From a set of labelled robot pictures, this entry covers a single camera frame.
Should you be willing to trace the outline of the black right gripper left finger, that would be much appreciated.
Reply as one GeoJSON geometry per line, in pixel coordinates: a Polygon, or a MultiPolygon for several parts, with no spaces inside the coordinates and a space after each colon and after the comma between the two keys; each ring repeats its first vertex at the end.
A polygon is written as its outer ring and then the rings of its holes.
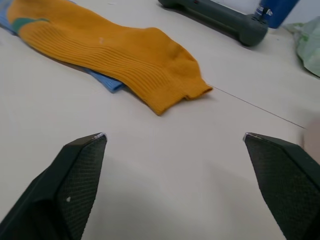
{"type": "Polygon", "coordinates": [[[2,240],[80,240],[96,199],[108,138],[66,144],[0,223],[2,240]]]}

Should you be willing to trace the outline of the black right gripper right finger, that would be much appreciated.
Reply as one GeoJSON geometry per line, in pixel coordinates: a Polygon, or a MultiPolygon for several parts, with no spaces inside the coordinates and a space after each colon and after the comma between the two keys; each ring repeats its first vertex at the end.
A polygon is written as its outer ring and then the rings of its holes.
{"type": "Polygon", "coordinates": [[[320,238],[320,165],[299,145],[247,132],[262,197],[287,240],[320,238]]]}

